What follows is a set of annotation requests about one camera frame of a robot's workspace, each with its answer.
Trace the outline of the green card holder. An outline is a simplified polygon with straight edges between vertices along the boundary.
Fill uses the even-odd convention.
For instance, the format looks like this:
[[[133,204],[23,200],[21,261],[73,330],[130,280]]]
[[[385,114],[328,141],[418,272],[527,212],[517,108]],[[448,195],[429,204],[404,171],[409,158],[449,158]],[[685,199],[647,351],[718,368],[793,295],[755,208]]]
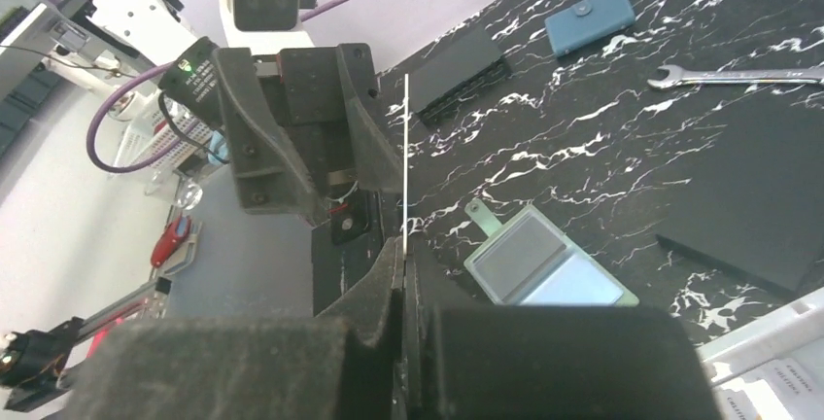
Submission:
[[[464,267],[498,305],[637,306],[638,297],[532,205],[503,223],[480,199],[465,207],[487,239]]]

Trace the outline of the dark grey credit card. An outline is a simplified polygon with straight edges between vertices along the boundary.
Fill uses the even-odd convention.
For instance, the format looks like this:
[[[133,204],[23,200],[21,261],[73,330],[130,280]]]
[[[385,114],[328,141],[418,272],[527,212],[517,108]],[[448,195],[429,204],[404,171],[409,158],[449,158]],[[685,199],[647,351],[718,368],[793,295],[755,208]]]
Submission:
[[[531,279],[550,267],[567,245],[534,214],[522,216],[481,253],[470,260],[470,270],[488,297],[496,303],[514,301]]]

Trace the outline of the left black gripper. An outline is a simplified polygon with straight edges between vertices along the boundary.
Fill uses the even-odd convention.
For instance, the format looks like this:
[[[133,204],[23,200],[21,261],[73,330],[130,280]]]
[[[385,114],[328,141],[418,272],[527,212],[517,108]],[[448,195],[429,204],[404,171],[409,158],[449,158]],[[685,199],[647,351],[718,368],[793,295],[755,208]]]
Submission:
[[[223,134],[248,214],[317,227],[359,190],[402,191],[402,162],[373,118],[381,96],[365,43],[254,55],[201,38],[159,88]]]

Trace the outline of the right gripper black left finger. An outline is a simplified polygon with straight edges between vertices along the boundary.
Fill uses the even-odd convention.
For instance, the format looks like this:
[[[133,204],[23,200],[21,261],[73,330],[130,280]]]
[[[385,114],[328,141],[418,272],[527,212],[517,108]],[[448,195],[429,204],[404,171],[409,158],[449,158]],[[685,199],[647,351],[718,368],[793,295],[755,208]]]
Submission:
[[[66,419],[389,419],[402,246],[311,318],[166,318],[115,329]]]

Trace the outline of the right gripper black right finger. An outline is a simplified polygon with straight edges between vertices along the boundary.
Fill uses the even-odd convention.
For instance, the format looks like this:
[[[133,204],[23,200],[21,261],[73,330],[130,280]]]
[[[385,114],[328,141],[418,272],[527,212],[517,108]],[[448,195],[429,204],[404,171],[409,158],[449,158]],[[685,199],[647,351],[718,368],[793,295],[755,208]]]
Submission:
[[[495,306],[405,262],[408,419],[717,419],[683,326],[648,306]]]

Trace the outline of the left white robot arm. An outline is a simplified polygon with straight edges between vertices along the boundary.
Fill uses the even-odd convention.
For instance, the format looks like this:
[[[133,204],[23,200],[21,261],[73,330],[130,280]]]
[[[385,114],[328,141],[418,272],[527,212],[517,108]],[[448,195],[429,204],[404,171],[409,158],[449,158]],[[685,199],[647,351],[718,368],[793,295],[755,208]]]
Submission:
[[[198,36],[165,0],[93,0],[89,20],[152,68],[154,105],[219,133],[249,213],[334,218],[355,193],[400,193],[404,168],[370,116],[380,100],[365,44],[316,46],[317,0],[219,0],[228,46]]]

